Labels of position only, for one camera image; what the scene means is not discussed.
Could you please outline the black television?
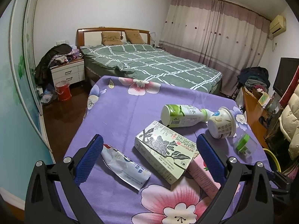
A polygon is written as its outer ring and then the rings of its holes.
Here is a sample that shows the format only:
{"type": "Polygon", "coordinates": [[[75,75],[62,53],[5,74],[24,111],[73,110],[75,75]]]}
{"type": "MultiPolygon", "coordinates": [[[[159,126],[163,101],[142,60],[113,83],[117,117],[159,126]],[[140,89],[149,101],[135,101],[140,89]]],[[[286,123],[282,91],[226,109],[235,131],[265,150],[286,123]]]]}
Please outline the black television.
{"type": "Polygon", "coordinates": [[[273,90],[283,96],[288,86],[290,85],[295,72],[298,68],[299,58],[284,58],[280,59],[278,72],[274,81],[273,90]]]}

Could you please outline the wooden headboard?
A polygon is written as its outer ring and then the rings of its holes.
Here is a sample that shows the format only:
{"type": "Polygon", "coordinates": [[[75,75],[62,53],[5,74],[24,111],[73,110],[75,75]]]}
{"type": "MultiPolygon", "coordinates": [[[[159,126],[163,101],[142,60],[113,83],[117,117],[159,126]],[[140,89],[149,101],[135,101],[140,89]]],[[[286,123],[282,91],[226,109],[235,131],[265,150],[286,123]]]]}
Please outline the wooden headboard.
{"type": "Polygon", "coordinates": [[[145,44],[148,45],[150,44],[150,32],[146,30],[131,29],[131,28],[96,27],[96,28],[78,29],[76,35],[77,38],[76,45],[78,47],[103,45],[101,33],[104,31],[119,32],[121,35],[121,40],[124,45],[125,43],[130,43],[126,40],[126,35],[125,35],[126,30],[138,30],[140,32],[141,37],[145,41],[145,44]]]}

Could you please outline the pink white curtain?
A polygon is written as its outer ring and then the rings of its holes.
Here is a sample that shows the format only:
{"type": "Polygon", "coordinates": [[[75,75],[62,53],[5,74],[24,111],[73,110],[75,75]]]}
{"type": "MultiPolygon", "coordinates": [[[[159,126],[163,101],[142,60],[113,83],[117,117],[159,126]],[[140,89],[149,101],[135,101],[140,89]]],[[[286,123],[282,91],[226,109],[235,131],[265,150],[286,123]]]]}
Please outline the pink white curtain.
{"type": "Polygon", "coordinates": [[[172,55],[216,69],[231,96],[241,70],[259,65],[270,21],[222,0],[170,0],[160,46],[172,55]]]}

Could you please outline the brown pillow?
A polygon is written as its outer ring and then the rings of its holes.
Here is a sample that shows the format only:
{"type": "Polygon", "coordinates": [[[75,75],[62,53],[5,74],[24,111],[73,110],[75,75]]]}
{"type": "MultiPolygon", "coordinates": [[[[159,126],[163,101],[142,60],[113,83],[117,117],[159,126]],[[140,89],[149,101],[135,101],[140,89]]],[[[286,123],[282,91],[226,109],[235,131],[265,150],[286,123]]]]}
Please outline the brown pillow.
{"type": "Polygon", "coordinates": [[[131,44],[145,44],[145,41],[138,30],[126,30],[126,40],[131,44]]]}
{"type": "Polygon", "coordinates": [[[119,32],[107,32],[101,33],[102,44],[105,46],[117,46],[122,45],[121,35],[119,32]]]}

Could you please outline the pink strawberry milk carton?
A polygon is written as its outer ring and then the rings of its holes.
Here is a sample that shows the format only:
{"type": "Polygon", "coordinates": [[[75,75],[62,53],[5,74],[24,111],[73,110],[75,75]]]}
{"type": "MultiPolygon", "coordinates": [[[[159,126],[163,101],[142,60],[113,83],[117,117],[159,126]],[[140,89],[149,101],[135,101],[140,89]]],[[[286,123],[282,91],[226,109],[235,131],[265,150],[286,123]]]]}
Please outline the pink strawberry milk carton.
{"type": "Polygon", "coordinates": [[[214,181],[199,152],[194,154],[193,160],[190,162],[187,171],[209,198],[213,199],[216,196],[221,185],[214,181]]]}

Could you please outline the beige air conditioner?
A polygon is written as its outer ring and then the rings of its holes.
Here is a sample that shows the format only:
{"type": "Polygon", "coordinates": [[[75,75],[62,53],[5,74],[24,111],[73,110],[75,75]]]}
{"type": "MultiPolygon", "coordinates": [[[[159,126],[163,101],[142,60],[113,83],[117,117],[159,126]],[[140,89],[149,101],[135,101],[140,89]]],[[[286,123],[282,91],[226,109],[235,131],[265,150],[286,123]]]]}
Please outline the beige air conditioner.
{"type": "Polygon", "coordinates": [[[270,23],[270,35],[276,37],[286,31],[286,18],[283,15],[277,15],[270,23]]]}

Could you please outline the white floral tea box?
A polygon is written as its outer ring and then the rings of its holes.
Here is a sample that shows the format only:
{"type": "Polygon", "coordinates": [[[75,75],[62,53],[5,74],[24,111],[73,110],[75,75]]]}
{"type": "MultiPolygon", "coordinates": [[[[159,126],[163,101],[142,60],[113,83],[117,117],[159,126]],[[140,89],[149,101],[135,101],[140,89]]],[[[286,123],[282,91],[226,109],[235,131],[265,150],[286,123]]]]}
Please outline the white floral tea box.
{"type": "Polygon", "coordinates": [[[157,121],[135,137],[134,147],[171,185],[187,170],[197,150],[196,143],[157,121]]]}

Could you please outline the bed with green plaid quilt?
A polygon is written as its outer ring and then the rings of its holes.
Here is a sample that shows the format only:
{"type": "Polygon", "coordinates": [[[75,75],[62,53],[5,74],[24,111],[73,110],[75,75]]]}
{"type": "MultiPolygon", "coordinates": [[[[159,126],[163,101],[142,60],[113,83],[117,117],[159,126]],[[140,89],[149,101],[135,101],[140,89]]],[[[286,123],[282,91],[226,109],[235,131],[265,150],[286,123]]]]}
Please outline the bed with green plaid quilt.
{"type": "Polygon", "coordinates": [[[210,94],[218,93],[222,84],[221,72],[147,44],[82,46],[80,50],[89,78],[93,81],[109,75],[210,94]]]}

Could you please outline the blue white snack bag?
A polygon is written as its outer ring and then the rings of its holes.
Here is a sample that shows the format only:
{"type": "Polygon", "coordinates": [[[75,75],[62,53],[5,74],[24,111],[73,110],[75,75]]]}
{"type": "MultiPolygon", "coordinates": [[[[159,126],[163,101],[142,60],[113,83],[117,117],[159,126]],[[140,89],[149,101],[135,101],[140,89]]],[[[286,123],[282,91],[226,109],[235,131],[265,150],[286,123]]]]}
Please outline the blue white snack bag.
{"type": "Polygon", "coordinates": [[[101,156],[105,165],[111,171],[138,191],[152,175],[150,171],[127,158],[122,152],[108,144],[103,145],[101,156]]]}

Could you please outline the right brown pillow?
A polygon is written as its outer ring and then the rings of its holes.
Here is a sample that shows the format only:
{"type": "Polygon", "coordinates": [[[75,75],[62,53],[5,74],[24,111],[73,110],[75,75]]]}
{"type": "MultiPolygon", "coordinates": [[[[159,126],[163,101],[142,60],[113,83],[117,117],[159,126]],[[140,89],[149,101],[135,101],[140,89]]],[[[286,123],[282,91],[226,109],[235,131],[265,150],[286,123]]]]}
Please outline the right brown pillow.
{"type": "Polygon", "coordinates": [[[131,44],[145,44],[145,41],[138,30],[126,30],[126,40],[131,44]]]}

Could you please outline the clear plastic cup green lid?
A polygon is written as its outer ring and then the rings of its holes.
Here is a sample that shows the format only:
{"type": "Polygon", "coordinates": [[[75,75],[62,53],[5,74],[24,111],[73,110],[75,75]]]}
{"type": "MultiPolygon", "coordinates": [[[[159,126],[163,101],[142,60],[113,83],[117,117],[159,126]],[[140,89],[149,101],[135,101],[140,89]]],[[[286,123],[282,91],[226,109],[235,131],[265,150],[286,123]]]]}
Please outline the clear plastic cup green lid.
{"type": "Polygon", "coordinates": [[[245,158],[250,157],[257,149],[257,146],[257,143],[247,133],[243,133],[234,145],[235,151],[245,158]]]}

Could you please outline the green white drink bottle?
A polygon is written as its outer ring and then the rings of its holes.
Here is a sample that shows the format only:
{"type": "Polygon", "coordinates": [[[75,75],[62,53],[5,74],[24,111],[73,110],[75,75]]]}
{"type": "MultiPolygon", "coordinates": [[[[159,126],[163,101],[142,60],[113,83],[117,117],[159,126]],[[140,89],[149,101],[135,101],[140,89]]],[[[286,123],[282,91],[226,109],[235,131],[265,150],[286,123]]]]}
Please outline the green white drink bottle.
{"type": "Polygon", "coordinates": [[[161,122],[170,128],[195,126],[207,122],[214,112],[198,109],[192,105],[164,105],[161,111],[161,122]]]}

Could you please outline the white paper cup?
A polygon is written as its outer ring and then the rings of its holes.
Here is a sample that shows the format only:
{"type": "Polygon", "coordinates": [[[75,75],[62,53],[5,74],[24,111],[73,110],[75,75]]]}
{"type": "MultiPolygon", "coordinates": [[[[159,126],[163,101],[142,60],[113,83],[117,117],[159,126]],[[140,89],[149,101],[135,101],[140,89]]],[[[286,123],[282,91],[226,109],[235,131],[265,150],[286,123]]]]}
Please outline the white paper cup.
{"type": "Polygon", "coordinates": [[[210,135],[215,139],[231,138],[236,133],[235,118],[226,107],[220,107],[207,124],[210,135]]]}

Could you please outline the red bucket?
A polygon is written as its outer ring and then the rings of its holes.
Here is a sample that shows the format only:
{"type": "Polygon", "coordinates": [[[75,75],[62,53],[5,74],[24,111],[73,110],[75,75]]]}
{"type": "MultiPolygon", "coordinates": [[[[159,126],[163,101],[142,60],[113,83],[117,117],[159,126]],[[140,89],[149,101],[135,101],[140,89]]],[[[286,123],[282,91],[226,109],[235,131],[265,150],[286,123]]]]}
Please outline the red bucket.
{"type": "Polygon", "coordinates": [[[58,95],[59,101],[67,101],[71,99],[70,83],[66,80],[60,81],[55,84],[55,91],[58,95]]]}

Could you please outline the yellow rim trash bin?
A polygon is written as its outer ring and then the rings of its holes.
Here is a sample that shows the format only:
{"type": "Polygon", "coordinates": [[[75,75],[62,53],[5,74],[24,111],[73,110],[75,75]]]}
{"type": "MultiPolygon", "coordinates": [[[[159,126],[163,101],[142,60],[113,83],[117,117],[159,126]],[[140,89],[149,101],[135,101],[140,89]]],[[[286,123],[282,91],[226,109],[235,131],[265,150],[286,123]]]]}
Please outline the yellow rim trash bin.
{"type": "Polygon", "coordinates": [[[272,171],[281,172],[281,167],[276,156],[269,149],[263,148],[263,151],[265,152],[272,171]]]}

